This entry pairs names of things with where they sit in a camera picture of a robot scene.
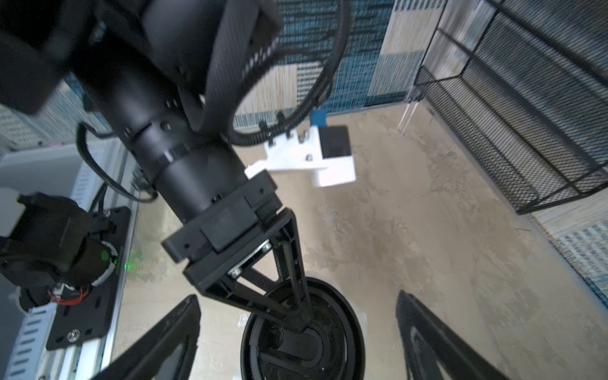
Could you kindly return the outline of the white leak-proof paper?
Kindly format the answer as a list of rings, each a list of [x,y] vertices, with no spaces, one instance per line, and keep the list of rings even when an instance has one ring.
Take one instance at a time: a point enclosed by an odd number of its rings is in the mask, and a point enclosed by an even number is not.
[[[313,278],[315,278],[317,280],[325,281],[326,283],[328,283],[331,286],[333,286],[334,288],[336,288],[337,291],[340,291],[340,293],[343,293],[343,291],[340,288],[340,285],[337,283],[337,281],[334,280],[327,273],[313,271],[311,273],[307,273],[307,276],[308,277],[313,277]],[[367,314],[361,308],[359,308],[351,298],[346,297],[346,300],[350,304],[351,308],[353,308],[353,310],[354,310],[354,312],[356,314],[356,317],[358,319],[358,322],[360,324],[360,327],[362,329],[363,335],[364,335],[365,338],[367,338],[367,333],[368,333],[368,317],[367,317]],[[249,319],[250,319],[250,314],[243,312],[239,316],[239,320],[238,320],[238,323],[237,323],[237,328],[238,329],[243,329],[245,327],[246,323],[249,321]]]

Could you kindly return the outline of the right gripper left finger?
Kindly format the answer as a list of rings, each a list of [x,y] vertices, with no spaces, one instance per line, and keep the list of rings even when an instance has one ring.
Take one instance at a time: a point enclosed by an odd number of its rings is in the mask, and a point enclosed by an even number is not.
[[[188,379],[200,335],[200,304],[185,297],[96,379]]]

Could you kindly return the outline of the black lid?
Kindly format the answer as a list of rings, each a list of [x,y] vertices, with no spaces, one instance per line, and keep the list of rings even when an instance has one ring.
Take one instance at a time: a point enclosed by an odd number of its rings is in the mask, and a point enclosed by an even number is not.
[[[307,279],[312,320],[301,332],[251,315],[241,345],[243,379],[363,379],[364,333],[347,299]]]

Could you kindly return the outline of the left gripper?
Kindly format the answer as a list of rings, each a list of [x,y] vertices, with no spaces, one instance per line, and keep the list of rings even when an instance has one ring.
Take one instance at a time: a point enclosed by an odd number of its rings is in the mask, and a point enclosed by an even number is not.
[[[162,246],[175,262],[188,261],[184,276],[199,293],[300,333],[311,323],[313,312],[293,210],[285,208],[277,215],[279,229],[273,240],[275,264],[280,279],[289,280],[293,309],[227,275],[263,242],[261,235],[283,206],[276,190],[264,170],[186,223]]]

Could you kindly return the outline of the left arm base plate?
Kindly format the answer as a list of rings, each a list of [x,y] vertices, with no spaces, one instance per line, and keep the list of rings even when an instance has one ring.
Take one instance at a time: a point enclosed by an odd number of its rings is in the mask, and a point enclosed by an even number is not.
[[[109,332],[130,219],[128,207],[89,215],[75,274],[68,276],[63,288],[65,302],[56,309],[47,350],[82,344]]]

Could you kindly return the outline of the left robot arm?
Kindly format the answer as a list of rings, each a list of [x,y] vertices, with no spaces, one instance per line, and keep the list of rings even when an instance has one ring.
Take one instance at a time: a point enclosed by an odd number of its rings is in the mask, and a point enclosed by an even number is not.
[[[275,126],[234,129],[245,96],[283,55],[283,17],[272,1],[4,1],[1,102],[38,112],[72,73],[134,156],[143,186],[182,221],[163,243],[203,295],[303,331],[313,308],[294,255],[280,263],[294,299],[285,306],[230,277],[238,260],[295,220],[278,212],[267,174],[253,179],[235,147],[286,135],[321,102],[345,53],[351,5],[340,1],[337,31],[303,103]]]

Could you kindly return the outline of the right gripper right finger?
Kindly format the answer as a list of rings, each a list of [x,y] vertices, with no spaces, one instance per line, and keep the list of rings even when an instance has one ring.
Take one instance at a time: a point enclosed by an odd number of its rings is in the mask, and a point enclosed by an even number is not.
[[[396,318],[408,379],[505,379],[413,294],[401,291]]]

